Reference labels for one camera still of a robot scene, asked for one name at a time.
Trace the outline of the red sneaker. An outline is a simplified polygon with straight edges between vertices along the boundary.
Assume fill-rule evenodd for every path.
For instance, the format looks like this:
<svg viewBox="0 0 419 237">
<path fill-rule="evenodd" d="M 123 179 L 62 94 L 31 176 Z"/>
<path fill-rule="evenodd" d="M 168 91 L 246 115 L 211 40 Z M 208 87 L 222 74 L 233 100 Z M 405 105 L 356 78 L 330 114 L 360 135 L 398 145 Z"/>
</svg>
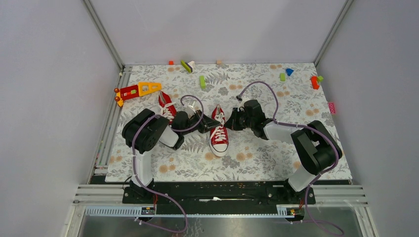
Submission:
<svg viewBox="0 0 419 237">
<path fill-rule="evenodd" d="M 175 108 L 175 103 L 172 102 L 171 98 L 169 95 L 167 95 L 166 93 L 164 93 L 163 91 L 159 91 L 158 92 L 158 102 L 159 102 L 159 106 L 160 106 L 160 115 L 162 117 L 165 117 L 166 119 L 169 120 L 169 124 L 172 124 L 176 114 L 177 114 L 177 110 Z"/>
<path fill-rule="evenodd" d="M 219 104 L 213 110 L 211 118 L 219 122 L 220 125 L 210 131 L 209 146 L 215 156 L 223 157 L 227 153 L 229 139 L 227 128 L 224 126 L 226 122 L 225 114 Z"/>
</svg>

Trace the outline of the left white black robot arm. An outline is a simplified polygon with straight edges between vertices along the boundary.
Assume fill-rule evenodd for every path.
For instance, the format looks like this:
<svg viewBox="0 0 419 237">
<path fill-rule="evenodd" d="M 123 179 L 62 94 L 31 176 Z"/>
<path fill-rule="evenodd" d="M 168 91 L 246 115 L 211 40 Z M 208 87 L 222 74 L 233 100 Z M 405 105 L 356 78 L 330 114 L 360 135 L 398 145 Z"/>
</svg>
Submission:
<svg viewBox="0 0 419 237">
<path fill-rule="evenodd" d="M 122 137 L 134 152 L 133 175 L 129 182 L 134 196 L 142 203 L 153 198 L 151 150 L 158 142 L 176 151 L 182 146 L 186 134 L 196 130 L 206 133 L 220 125 L 221 122 L 209 118 L 201 110 L 194 111 L 192 115 L 180 111 L 169 121 L 144 109 L 130 120 L 123 128 Z"/>
</svg>

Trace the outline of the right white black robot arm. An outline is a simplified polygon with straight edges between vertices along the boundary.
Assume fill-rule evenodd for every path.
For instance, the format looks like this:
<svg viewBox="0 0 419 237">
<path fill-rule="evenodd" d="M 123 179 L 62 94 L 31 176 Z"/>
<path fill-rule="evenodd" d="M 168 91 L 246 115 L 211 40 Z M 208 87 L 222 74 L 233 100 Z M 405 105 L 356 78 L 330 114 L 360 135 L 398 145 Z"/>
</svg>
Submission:
<svg viewBox="0 0 419 237">
<path fill-rule="evenodd" d="M 257 100 L 233 108 L 225 126 L 234 131 L 249 128 L 258 138 L 294 144 L 301 165 L 286 180 L 283 190 L 284 199 L 290 203 L 298 202 L 303 197 L 302 190 L 342 158 L 341 148 L 320 121 L 307 125 L 277 122 L 265 116 Z"/>
</svg>

